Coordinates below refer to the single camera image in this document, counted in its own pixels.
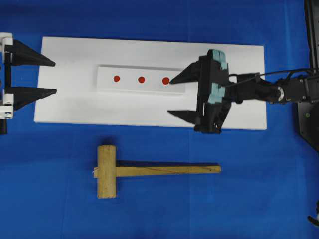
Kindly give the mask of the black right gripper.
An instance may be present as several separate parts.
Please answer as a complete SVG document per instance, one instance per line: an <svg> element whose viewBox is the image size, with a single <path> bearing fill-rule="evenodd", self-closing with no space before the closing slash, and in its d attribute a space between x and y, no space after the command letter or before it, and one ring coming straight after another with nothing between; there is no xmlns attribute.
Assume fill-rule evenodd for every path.
<svg viewBox="0 0 319 239"><path fill-rule="evenodd" d="M202 56L191 63L170 84L198 82L196 111L168 110L171 115L191 124L201 133L220 134L231 102L224 99L229 85L228 69L212 56Z"/></svg>

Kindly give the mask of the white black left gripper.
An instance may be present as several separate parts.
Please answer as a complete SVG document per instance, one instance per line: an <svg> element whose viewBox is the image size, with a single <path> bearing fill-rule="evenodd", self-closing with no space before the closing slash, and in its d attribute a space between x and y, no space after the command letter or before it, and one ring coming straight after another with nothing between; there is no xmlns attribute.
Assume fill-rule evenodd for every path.
<svg viewBox="0 0 319 239"><path fill-rule="evenodd" d="M0 51L4 64L4 86L11 87L11 64L13 66L35 65L54 67L55 62L36 52L8 32L0 33ZM56 89L11 87L11 93L3 88L0 95L0 133L7 134L7 120L13 117L13 111L19 110L37 100L56 94Z"/></svg>

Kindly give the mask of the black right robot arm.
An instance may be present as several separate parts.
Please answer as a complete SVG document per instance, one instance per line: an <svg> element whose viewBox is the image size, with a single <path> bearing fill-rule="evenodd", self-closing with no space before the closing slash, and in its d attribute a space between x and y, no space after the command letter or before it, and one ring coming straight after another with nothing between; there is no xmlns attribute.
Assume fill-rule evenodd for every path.
<svg viewBox="0 0 319 239"><path fill-rule="evenodd" d="M194 131L220 134L232 103L260 100L272 104L319 101L318 68L301 68L287 71L285 78L275 82L262 79L260 73L236 74L237 82L221 62L210 54L199 57L170 84L197 82L196 110L170 110L169 113L194 126Z"/></svg>

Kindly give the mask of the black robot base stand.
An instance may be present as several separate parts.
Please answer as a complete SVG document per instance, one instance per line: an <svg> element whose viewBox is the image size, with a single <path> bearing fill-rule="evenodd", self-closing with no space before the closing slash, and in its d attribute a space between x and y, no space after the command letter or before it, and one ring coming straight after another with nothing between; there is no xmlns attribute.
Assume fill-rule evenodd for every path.
<svg viewBox="0 0 319 239"><path fill-rule="evenodd" d="M309 46L310 72L306 86L311 97L298 103L300 136L315 150L319 150L319 2L304 1Z"/></svg>

